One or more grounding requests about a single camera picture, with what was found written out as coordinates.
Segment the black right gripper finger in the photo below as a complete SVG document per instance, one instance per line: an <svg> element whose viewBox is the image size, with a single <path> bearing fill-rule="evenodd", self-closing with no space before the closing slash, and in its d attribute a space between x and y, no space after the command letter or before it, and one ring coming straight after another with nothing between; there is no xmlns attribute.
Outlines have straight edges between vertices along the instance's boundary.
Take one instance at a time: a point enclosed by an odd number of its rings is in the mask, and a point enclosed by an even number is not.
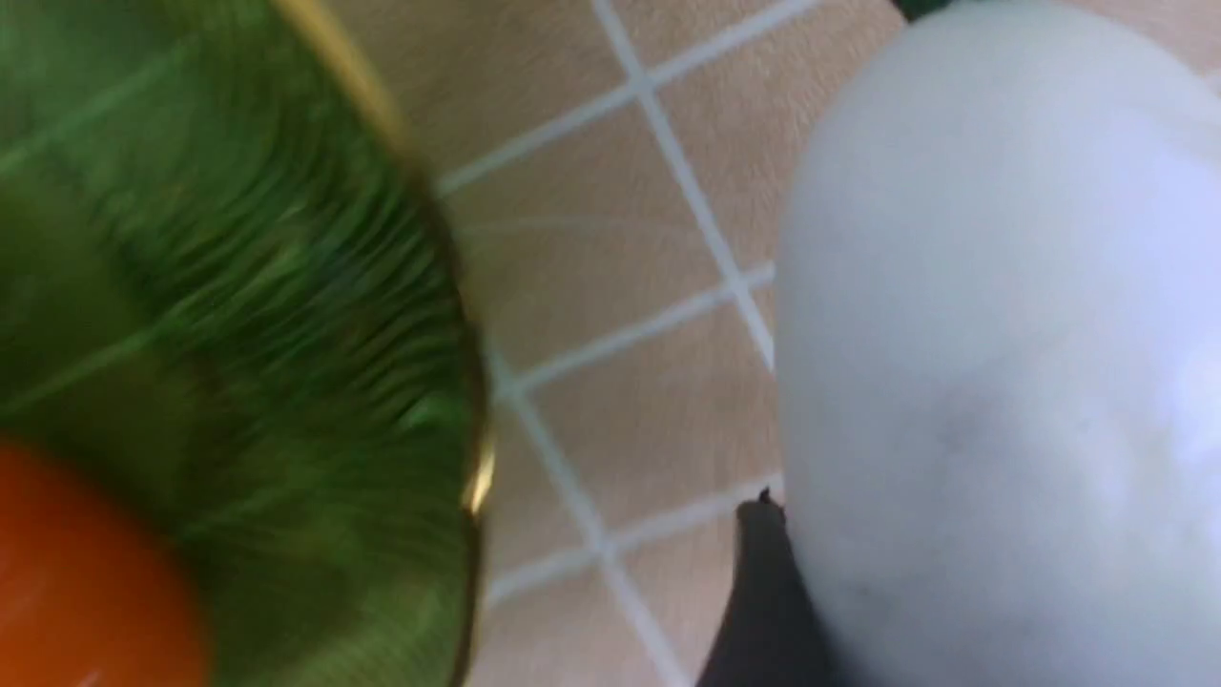
<svg viewBox="0 0 1221 687"><path fill-rule="evenodd" d="M698 686L853 686L806 592L769 489L735 509L733 589Z"/></svg>

